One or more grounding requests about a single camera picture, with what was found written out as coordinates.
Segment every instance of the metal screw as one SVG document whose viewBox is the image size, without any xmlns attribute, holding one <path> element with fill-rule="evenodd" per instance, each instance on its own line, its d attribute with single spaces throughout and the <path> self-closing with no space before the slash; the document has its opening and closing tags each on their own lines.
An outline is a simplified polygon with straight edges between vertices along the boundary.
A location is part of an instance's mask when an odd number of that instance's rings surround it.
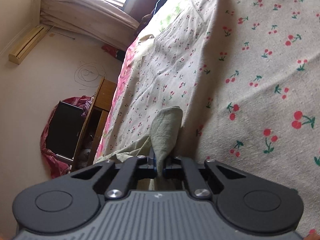
<svg viewBox="0 0 320 240">
<path fill-rule="evenodd" d="M 207 197 L 210 195 L 210 191 L 205 188 L 200 188 L 195 190 L 195 195 L 197 197 Z"/>
<path fill-rule="evenodd" d="M 112 189 L 107 192 L 107 196 L 111 198 L 118 198 L 122 196 L 122 192 L 119 189 Z"/>
</svg>

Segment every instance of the pink fabric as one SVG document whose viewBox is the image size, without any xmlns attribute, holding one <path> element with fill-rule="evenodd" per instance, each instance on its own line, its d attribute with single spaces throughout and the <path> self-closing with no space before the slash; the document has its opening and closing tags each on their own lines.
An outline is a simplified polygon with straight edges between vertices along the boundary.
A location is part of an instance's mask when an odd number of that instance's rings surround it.
<svg viewBox="0 0 320 240">
<path fill-rule="evenodd" d="M 127 52 L 125 54 L 124 62 L 122 64 L 122 69 L 121 69 L 121 72 L 120 72 L 120 75 L 118 78 L 116 92 L 113 96 L 112 106 L 111 106 L 111 109 L 110 109 L 110 112 L 109 112 L 109 115 L 107 118 L 106 125 L 104 127 L 104 131 L 102 133 L 101 141 L 100 141 L 98 149 L 97 149 L 96 158 L 100 157 L 101 151 L 102 151 L 102 146 L 106 140 L 104 135 L 107 134 L 107 131 L 110 126 L 110 118 L 112 116 L 113 106 L 118 101 L 119 96 L 124 92 L 124 88 L 127 84 L 128 78 L 130 77 L 132 61 L 133 61 L 134 55 L 136 53 L 136 50 L 135 50 L 136 44 L 137 44 L 137 39 L 130 45 L 130 47 L 127 49 Z"/>
<path fill-rule="evenodd" d="M 78 106 L 80 108 L 84 107 L 84 104 L 90 100 L 90 97 L 87 96 L 82 96 L 82 97 L 73 97 L 73 98 L 67 98 L 63 100 L 63 102 L 67 104 L 71 104 L 73 106 Z M 56 155 L 49 149 L 46 148 L 46 139 L 48 136 L 48 130 L 49 130 L 49 125 L 51 122 L 51 119 L 53 117 L 54 112 L 56 111 L 57 105 L 54 107 L 52 110 L 49 119 L 47 121 L 47 124 L 45 125 L 43 132 L 41 134 L 40 138 L 40 150 L 41 154 L 45 157 L 47 160 L 47 163 L 50 166 L 50 171 L 51 171 L 51 178 L 56 178 L 61 175 L 67 174 L 70 170 L 69 166 L 63 162 L 60 162 L 56 160 Z"/>
</svg>

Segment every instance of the black television screen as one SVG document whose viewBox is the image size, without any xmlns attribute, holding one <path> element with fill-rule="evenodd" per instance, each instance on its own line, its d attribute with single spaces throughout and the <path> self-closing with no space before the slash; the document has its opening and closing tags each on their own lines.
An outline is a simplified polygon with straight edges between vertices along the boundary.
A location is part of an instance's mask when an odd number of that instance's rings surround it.
<svg viewBox="0 0 320 240">
<path fill-rule="evenodd" d="M 53 153 L 72 159 L 84 123 L 83 109 L 62 101 L 51 119 L 46 147 Z"/>
</svg>

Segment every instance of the bed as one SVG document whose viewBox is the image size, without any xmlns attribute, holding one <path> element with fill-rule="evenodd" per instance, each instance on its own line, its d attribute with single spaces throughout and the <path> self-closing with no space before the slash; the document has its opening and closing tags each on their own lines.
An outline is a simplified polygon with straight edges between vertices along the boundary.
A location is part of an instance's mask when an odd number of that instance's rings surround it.
<svg viewBox="0 0 320 240">
<path fill-rule="evenodd" d="M 297 190 L 320 229 L 320 1 L 168 0 L 128 48 L 95 156 L 183 110 L 175 155 Z"/>
</svg>

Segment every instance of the red cherry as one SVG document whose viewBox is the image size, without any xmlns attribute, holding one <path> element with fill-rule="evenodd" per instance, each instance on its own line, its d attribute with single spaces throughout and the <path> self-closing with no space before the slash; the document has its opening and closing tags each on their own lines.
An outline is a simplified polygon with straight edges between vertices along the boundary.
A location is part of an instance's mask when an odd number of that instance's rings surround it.
<svg viewBox="0 0 320 240">
<path fill-rule="evenodd" d="M 263 131 L 263 135 L 264 135 L 265 137 L 268 137 L 270 134 L 271 134 L 271 130 L 270 130 L 270 129 L 265 129 L 265 130 Z"/>
<path fill-rule="evenodd" d="M 274 136 L 271 137 L 271 141 L 272 141 L 272 142 L 276 142 L 277 139 L 278 139 L 278 136 L 276 136 L 276 135 L 274 135 Z"/>
<path fill-rule="evenodd" d="M 301 122 L 299 122 L 299 121 L 293 121 L 291 125 L 295 129 L 300 129 L 302 126 Z"/>
<path fill-rule="evenodd" d="M 230 118 L 231 121 L 233 121 L 236 118 L 236 114 L 235 113 L 231 113 L 229 118 Z"/>
<path fill-rule="evenodd" d="M 303 113 L 301 111 L 297 111 L 293 114 L 293 116 L 296 120 L 300 120 L 301 117 L 303 116 Z"/>
<path fill-rule="evenodd" d="M 233 105 L 233 111 L 237 112 L 239 110 L 239 106 L 236 104 L 236 105 Z"/>
</svg>

